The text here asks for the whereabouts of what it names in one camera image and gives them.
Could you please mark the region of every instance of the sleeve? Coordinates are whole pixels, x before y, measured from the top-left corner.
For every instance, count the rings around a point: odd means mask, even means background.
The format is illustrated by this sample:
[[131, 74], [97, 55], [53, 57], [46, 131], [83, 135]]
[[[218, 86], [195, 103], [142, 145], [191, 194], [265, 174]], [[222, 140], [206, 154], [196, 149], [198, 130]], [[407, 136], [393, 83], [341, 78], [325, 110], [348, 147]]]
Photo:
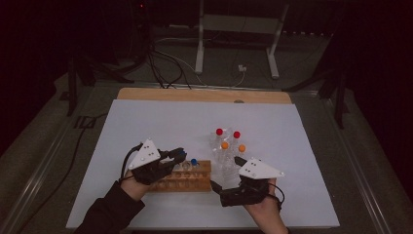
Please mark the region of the sleeve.
[[115, 181], [106, 196], [91, 205], [74, 233], [119, 233], [144, 207], [142, 201], [133, 200]]

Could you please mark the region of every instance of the floor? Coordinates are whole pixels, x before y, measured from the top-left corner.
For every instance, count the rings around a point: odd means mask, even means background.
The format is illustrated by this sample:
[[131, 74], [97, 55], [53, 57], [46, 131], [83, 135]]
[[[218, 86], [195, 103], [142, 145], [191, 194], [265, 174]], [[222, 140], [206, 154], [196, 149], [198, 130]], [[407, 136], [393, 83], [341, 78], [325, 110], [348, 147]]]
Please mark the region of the floor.
[[[56, 95], [0, 159], [0, 222], [4, 233], [16, 233], [20, 228], [21, 233], [72, 232], [65, 228], [65, 223], [104, 117], [91, 129], [74, 126], [79, 116], [107, 113], [119, 89], [159, 87], [153, 70], [159, 71], [158, 77], [161, 74], [167, 86], [180, 77], [182, 69], [186, 80], [182, 75], [171, 88], [279, 91], [311, 77], [328, 45], [328, 38], [324, 37], [283, 34], [276, 51], [281, 77], [274, 80], [270, 77], [264, 51], [271, 39], [246, 35], [240, 40], [234, 34], [211, 33], [206, 37], [213, 40], [206, 43], [204, 72], [196, 75], [193, 69], [197, 42], [191, 37], [196, 36], [196, 32], [189, 30], [184, 40], [177, 39], [182, 37], [180, 32], [162, 34], [164, 36], [155, 38], [157, 52], [152, 53], [152, 66], [147, 62], [125, 75], [134, 84], [120, 84], [101, 73], [96, 74], [94, 87], [79, 84], [79, 102], [72, 117], [66, 116], [68, 102], [59, 99], [67, 91], [67, 74], [56, 81]], [[180, 68], [163, 54], [176, 58]], [[121, 59], [121, 65], [130, 62], [126, 58]], [[245, 72], [238, 70], [240, 64], [246, 67]], [[345, 129], [340, 130], [332, 119], [334, 97], [319, 99], [317, 96], [321, 84], [312, 84], [290, 95], [301, 115], [341, 225], [329, 229], [295, 228], [293, 233], [413, 233], [413, 206], [360, 113], [352, 91], [346, 91]], [[48, 198], [62, 180], [61, 187]]]

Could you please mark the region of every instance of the dark background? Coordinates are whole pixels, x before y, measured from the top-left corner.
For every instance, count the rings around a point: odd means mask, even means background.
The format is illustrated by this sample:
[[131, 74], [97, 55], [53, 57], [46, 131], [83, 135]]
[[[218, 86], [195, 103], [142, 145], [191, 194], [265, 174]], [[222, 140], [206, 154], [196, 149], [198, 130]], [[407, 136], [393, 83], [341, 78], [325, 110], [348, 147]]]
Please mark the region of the dark background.
[[[116, 62], [113, 38], [108, 34], [100, 10], [108, 4], [113, 7], [114, 2], [15, 0], [0, 3], [3, 109], [0, 154], [55, 94], [53, 82], [67, 72], [67, 52], [72, 46], [81, 46], [98, 60]], [[118, 2], [129, 4], [126, 0]], [[147, 2], [153, 10], [150, 16], [154, 24], [194, 26], [197, 23], [199, 6], [194, 3], [197, 1]], [[223, 2], [212, 1], [208, 7], [220, 11]], [[258, 7], [251, 13], [268, 16], [273, 10]], [[122, 22], [128, 14], [115, 12], [112, 16]], [[357, 104], [411, 199], [413, 187], [408, 184], [413, 177], [412, 16], [410, 1], [302, 0], [291, 1], [284, 24], [286, 33], [326, 36], [334, 33], [318, 71], [330, 67], [343, 69], [348, 78], [347, 87], [355, 92]]]

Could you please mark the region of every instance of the red cap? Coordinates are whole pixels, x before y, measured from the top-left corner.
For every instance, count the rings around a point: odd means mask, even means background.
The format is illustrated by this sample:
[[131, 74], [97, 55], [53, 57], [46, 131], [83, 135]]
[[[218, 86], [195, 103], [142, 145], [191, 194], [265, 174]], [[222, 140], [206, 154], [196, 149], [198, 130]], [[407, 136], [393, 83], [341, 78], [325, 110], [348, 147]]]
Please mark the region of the red cap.
[[224, 133], [224, 131], [222, 131], [222, 129], [216, 129], [216, 134], [218, 136], [221, 136]]
[[241, 134], [238, 131], [234, 132], [234, 138], [240, 138]]

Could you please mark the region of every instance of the robotic glove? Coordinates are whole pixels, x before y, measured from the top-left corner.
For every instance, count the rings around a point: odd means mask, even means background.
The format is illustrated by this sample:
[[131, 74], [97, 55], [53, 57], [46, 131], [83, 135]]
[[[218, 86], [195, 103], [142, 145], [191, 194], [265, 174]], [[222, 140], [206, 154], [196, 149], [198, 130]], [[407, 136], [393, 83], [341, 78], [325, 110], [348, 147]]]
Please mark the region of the robotic glove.
[[161, 151], [156, 148], [151, 139], [147, 139], [128, 153], [122, 168], [121, 180], [124, 176], [124, 168], [129, 157], [133, 154], [133, 159], [128, 166], [134, 179], [146, 185], [150, 185], [159, 179], [172, 173], [173, 167], [185, 161], [186, 152], [183, 148], [176, 148], [172, 151]]
[[[241, 166], [241, 182], [239, 187], [222, 189], [221, 185], [215, 181], [210, 181], [212, 190], [220, 196], [222, 207], [253, 205], [262, 202], [266, 197], [271, 197], [277, 200], [280, 211], [283, 193], [277, 186], [268, 183], [268, 178], [280, 177], [284, 176], [284, 174], [254, 158], [247, 161], [243, 158], [235, 157], [234, 160], [237, 165]], [[268, 193], [270, 185], [275, 186], [282, 193], [282, 201]]]

